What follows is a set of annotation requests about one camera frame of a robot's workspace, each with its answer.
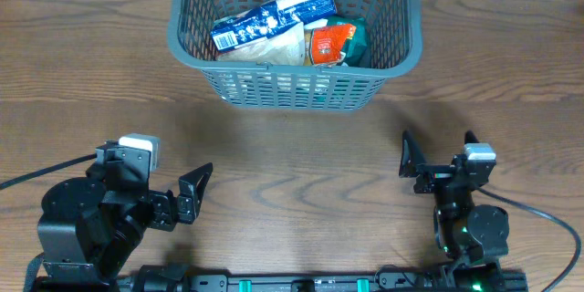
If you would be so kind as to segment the dark green food bag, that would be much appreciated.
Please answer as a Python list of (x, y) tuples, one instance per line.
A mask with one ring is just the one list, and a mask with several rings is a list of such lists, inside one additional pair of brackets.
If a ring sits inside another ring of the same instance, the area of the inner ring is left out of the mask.
[(354, 37), (345, 44), (345, 49), (347, 51), (345, 59), (340, 64), (334, 66), (356, 67), (360, 63), (365, 52), (369, 49), (369, 36), (363, 19), (347, 19), (340, 16), (329, 16), (308, 24), (304, 30), (306, 31), (323, 26), (341, 24), (353, 24), (357, 30)]

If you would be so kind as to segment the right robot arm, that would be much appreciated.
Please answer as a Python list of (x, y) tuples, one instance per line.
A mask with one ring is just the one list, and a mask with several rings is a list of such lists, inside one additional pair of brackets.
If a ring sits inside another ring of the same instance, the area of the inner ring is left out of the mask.
[(448, 287), (502, 291), (505, 279), (499, 258), (508, 254), (508, 213), (501, 207), (475, 204), (472, 193), (489, 182), (496, 166), (493, 148), (468, 131), (464, 147), (449, 164), (426, 161), (409, 131), (402, 133), (399, 175), (413, 178), (415, 193), (434, 197), (436, 244), (452, 260), (440, 267)]

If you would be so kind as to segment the orange spaghetti packet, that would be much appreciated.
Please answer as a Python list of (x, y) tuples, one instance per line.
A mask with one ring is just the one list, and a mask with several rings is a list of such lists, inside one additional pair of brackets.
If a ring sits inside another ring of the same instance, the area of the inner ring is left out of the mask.
[(353, 24), (323, 26), (306, 30), (305, 66), (334, 66), (346, 57), (345, 44), (350, 41), (357, 28)]

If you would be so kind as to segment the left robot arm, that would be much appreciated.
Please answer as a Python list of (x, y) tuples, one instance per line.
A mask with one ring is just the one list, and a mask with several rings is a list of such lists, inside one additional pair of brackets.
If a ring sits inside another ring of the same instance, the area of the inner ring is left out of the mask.
[(198, 217), (213, 172), (179, 179), (179, 193), (153, 191), (150, 171), (121, 161), (93, 163), (85, 176), (44, 195), (37, 234), (43, 251), (26, 269), (26, 291), (118, 291), (118, 274), (147, 229), (171, 232)]

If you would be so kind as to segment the multicolour tissue pack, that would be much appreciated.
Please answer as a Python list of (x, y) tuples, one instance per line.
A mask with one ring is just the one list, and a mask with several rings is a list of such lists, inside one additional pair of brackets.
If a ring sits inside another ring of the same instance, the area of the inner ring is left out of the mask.
[(337, 13), (334, 0), (270, 0), (234, 16), (216, 20), (211, 38), (219, 52), (277, 37), (291, 27)]

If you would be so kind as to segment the beige paper pouch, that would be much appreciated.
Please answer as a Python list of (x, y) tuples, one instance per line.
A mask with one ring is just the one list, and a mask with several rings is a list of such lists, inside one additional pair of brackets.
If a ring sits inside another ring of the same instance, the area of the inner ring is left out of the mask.
[(219, 54), (217, 61), (244, 61), (256, 64), (302, 66), (305, 62), (306, 43), (302, 22), (283, 34), (262, 38), (246, 46)]

